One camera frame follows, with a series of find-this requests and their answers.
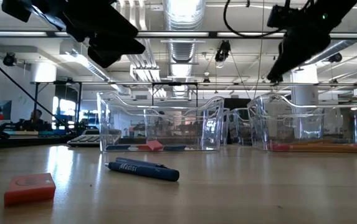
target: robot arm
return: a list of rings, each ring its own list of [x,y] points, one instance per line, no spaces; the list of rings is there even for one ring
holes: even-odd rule
[[[357,0],[309,0],[303,9],[274,6],[267,25],[286,29],[279,56],[267,78],[281,82],[282,75],[301,65],[330,44],[329,33],[341,23]]]
[[[138,29],[111,3],[116,0],[3,0],[2,11],[27,22],[33,13],[58,30],[66,30],[77,42],[89,38],[88,56],[103,68],[125,54],[142,54],[135,40]]]

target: desk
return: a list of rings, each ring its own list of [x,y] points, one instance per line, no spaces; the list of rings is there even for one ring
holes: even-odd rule
[[[93,148],[0,149],[0,223],[357,223],[357,154],[109,152],[160,162],[179,182],[109,171]],[[3,207],[12,176],[50,172],[53,202]]]

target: white pillar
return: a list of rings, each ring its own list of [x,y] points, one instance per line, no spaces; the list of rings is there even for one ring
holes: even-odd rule
[[[318,83],[317,66],[307,65],[292,71],[292,82],[294,83]],[[294,86],[292,87],[292,102],[296,105],[317,105],[317,86]],[[296,108],[296,114],[310,113],[314,109]],[[312,116],[310,118],[295,118],[296,139],[320,138],[323,131],[323,118]]]
[[[31,74],[33,82],[53,82],[56,81],[56,66],[51,63],[36,63],[31,65]],[[52,111],[52,100],[55,96],[55,85],[40,85],[38,102]],[[52,116],[37,105],[37,109],[42,111],[41,119],[49,123],[52,122]]]

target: overhead rail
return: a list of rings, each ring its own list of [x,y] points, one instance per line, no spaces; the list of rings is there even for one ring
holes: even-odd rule
[[[266,32],[240,31],[241,34],[254,39]],[[266,35],[263,39],[280,40],[284,32]],[[332,40],[357,40],[357,32],[332,32]],[[70,38],[66,32],[51,30],[0,30],[0,38]],[[242,37],[232,32],[219,31],[139,31],[137,38],[147,39],[241,39]]]
[[[210,82],[210,83],[201,83],[201,82],[82,82],[83,85],[169,85],[169,86],[177,86],[177,85],[198,85],[198,86],[211,86],[211,85],[240,85],[240,86],[254,86],[256,82]],[[258,86],[356,86],[357,83],[258,83]]]

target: clear plastic bin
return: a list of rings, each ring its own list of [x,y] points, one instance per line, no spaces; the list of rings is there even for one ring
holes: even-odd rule
[[[98,93],[102,151],[217,150],[224,99],[215,97],[199,108],[133,106],[113,92]],[[111,136],[121,130],[121,138]],[[153,147],[157,141],[163,147]]]
[[[357,105],[298,106],[282,95],[248,105],[252,145],[267,151],[357,150]]]
[[[235,110],[231,110],[228,113],[228,131],[229,131],[229,136],[231,138],[231,143],[235,144],[238,143],[238,134],[236,130],[236,124],[235,124]]]
[[[234,109],[234,119],[238,144],[241,146],[251,146],[252,135],[250,133],[250,121],[247,108]]]
[[[229,126],[229,108],[224,108],[224,114],[222,115],[222,129],[221,129],[221,145],[227,145],[228,138],[228,126]]]

